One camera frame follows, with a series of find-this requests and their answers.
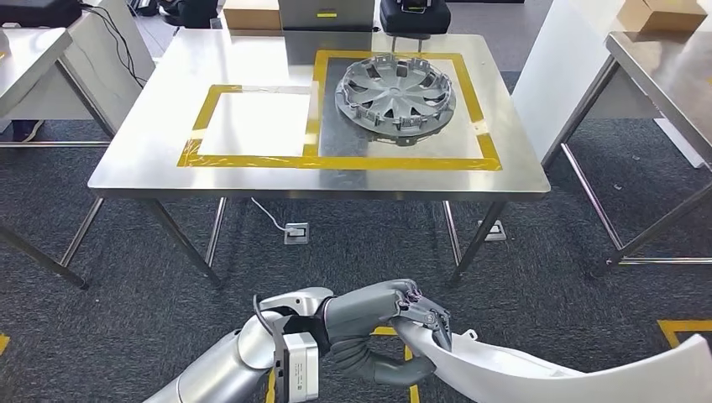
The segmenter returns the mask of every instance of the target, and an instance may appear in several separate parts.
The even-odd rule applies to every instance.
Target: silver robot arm
[[[420,323],[437,346],[452,348],[449,314],[422,296],[412,280],[386,281],[338,297],[325,288],[308,288],[261,301],[241,330],[223,337],[146,401],[245,401],[271,369],[277,401],[313,400],[318,397],[318,360],[330,351],[347,375],[413,385],[435,371],[430,359],[396,361],[366,345],[377,326],[395,317]]]

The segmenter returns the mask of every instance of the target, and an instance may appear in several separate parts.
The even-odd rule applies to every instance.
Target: yellow tape
[[[491,144],[488,134],[478,136],[481,144]],[[297,168],[306,170],[501,170],[495,158],[364,158],[364,157],[264,157],[258,155],[199,155],[202,140],[186,143],[178,166]]]
[[[371,336],[398,336],[393,327],[379,326],[371,333]]]
[[[712,321],[657,321],[670,347],[680,345],[677,332],[712,332]]]
[[[324,170],[502,170],[500,157],[490,137],[482,108],[469,77],[467,66],[459,53],[412,53],[400,52],[403,58],[421,57],[431,60],[450,60],[458,76],[460,89],[467,106],[470,122],[474,126],[477,141],[484,158],[370,158],[370,157],[320,157],[319,136],[321,135],[324,92],[327,83],[327,68],[330,58],[367,59],[375,52],[362,50],[319,50],[314,60],[311,87],[248,87],[215,85],[211,86],[205,102],[196,118],[191,137],[186,141],[178,166],[181,167],[264,167]],[[256,155],[201,155],[199,149],[220,96],[230,92],[274,92],[310,94],[308,117],[301,157],[256,156]]]
[[[273,369],[267,379],[267,395],[264,397],[264,403],[275,403],[275,371]]]
[[[406,346],[406,361],[413,359],[413,352]],[[411,397],[411,403],[421,403],[421,394],[418,392],[418,385],[413,385],[409,388],[408,394]]]
[[[5,352],[5,348],[8,346],[8,343],[10,343],[10,338],[0,333],[0,355],[3,355]]]

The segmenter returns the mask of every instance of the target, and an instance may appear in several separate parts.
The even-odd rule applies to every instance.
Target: black device
[[[67,28],[80,16],[78,0],[0,0],[0,25]]]
[[[382,0],[380,22],[387,34],[445,34],[450,9],[445,0]]]

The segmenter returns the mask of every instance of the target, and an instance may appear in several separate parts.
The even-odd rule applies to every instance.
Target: gray carpet
[[[516,77],[505,73],[510,85]],[[40,136],[70,134],[101,138],[90,122],[48,122]],[[586,122],[572,148],[626,239],[710,179],[649,121]],[[87,149],[1,150],[0,217],[59,258],[92,202],[86,181],[100,157]],[[263,200],[281,222],[311,224],[308,245],[287,247],[255,206],[231,200],[215,258],[226,279],[220,291],[135,201],[109,201],[81,246],[72,269],[91,282],[86,292],[0,243],[0,332],[11,338],[0,357],[0,401],[140,401],[239,327],[253,293],[312,285],[344,293],[410,277],[450,309],[456,331],[473,328],[487,343],[583,371],[667,350],[658,319],[712,317],[712,271],[704,267],[633,267],[587,280],[610,241],[563,158],[551,182],[543,201],[507,207],[510,238],[486,244],[456,290],[444,285],[453,258],[437,202]],[[165,202],[204,250],[217,200]],[[484,206],[453,209],[464,248]],[[712,253],[710,213],[690,215],[651,254]],[[394,338],[374,345],[402,355]],[[408,399],[404,389],[345,379],[328,361],[321,387],[322,402]],[[435,378],[420,385],[420,396],[466,401]]]

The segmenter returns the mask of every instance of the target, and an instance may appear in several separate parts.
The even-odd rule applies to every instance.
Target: black cable
[[[117,27],[116,23],[114,23],[113,18],[111,16],[111,14],[108,12],[108,10],[106,10],[103,7],[92,6],[92,5],[85,4],[85,3],[82,4],[82,7],[88,13],[92,13],[102,19],[102,22],[104,23],[104,27],[107,29],[107,32],[112,36],[112,38],[116,44],[116,54],[117,54],[119,62],[121,62],[121,65],[123,66],[123,68],[125,68],[128,71],[129,75],[131,75],[131,77],[133,77],[133,80],[136,81],[136,84],[138,84],[141,88],[144,88],[144,83],[146,82],[146,80],[144,78],[138,77],[136,75],[136,69],[134,66],[134,58],[131,56],[131,51],[128,49],[128,43],[126,42],[126,39],[123,37],[121,32],[118,30],[118,27]],[[103,12],[106,13],[107,16],[104,17],[101,13],[99,13],[94,8],[103,10]],[[114,32],[118,35],[119,39],[121,39],[121,43],[123,44],[123,47],[126,50],[126,58],[127,58],[126,62],[124,62],[123,58],[121,57],[119,39],[117,39]]]
[[[121,38],[121,40],[123,42],[123,47],[126,48],[126,56],[128,57],[128,65],[131,67],[133,74],[136,75],[136,67],[134,66],[134,58],[131,56],[131,52],[128,51],[128,44],[126,43],[126,39],[123,37],[123,35],[121,35],[121,32],[119,32],[116,23],[113,22],[113,18],[111,16],[111,14],[104,7],[94,6],[94,8],[103,10],[103,12],[107,14],[107,17],[109,18],[109,22],[111,22],[114,32],[116,32],[118,34],[118,36]]]
[[[257,317],[257,320],[259,323],[264,327],[264,329],[267,331],[267,333],[270,334],[270,336],[274,336],[274,332],[272,331],[272,326],[267,322],[266,319],[262,316],[262,311],[259,309],[259,303],[257,302],[257,294],[252,296],[252,309],[254,310],[254,315]]]
[[[135,71],[134,71],[134,69],[133,69],[133,66],[132,66],[133,59],[130,57],[130,54],[127,52],[127,60],[128,60],[128,63],[127,63],[127,62],[124,62],[124,61],[123,61],[123,58],[121,57],[121,50],[120,50],[120,47],[119,47],[119,41],[118,41],[116,35],[112,32],[112,31],[116,32],[116,30],[113,29],[113,26],[111,26],[111,23],[106,19],[106,17],[104,17],[103,15],[101,15],[101,14],[100,14],[99,12],[97,12],[97,11],[90,10],[90,9],[87,9],[86,11],[87,11],[88,13],[95,14],[97,17],[99,17],[99,18],[102,19],[102,21],[103,21],[103,23],[104,23],[104,28],[106,28],[106,29],[107,29],[107,32],[112,36],[112,38],[113,38],[113,40],[114,40],[114,44],[116,45],[116,54],[117,54],[117,57],[118,57],[118,61],[121,63],[121,65],[123,66],[123,68],[128,71],[129,75],[131,75],[131,77],[133,77],[133,80],[136,81],[136,83],[137,83],[140,87],[143,88],[143,85],[142,85],[141,82],[138,80],[138,77],[136,76],[136,73],[135,73]]]
[[[109,31],[110,35],[114,38],[114,42],[116,42],[116,52],[117,52],[118,58],[121,61],[121,64],[128,70],[128,73],[131,75],[131,77],[133,77],[133,79],[136,81],[136,83],[141,88],[143,88],[144,86],[141,84],[141,82],[139,82],[139,77],[136,75],[136,68],[134,66],[134,58],[132,57],[131,52],[128,50],[128,43],[126,42],[126,39],[123,37],[123,35],[121,35],[121,32],[118,30],[116,23],[113,22],[113,18],[111,17],[111,14],[105,8],[102,8],[102,7],[91,7],[91,8],[99,8],[99,9],[103,10],[104,13],[106,13],[106,15],[108,17],[108,21],[107,21],[107,18],[102,16],[98,11],[93,10],[93,9],[91,9],[91,10],[87,9],[87,12],[96,14],[99,18],[102,19],[107,31]],[[113,31],[118,35],[118,37],[121,39],[121,42],[123,43],[123,47],[126,50],[126,57],[127,57],[127,61],[128,61],[127,63],[124,63],[121,58],[118,39],[111,32],[111,29],[113,29]]]

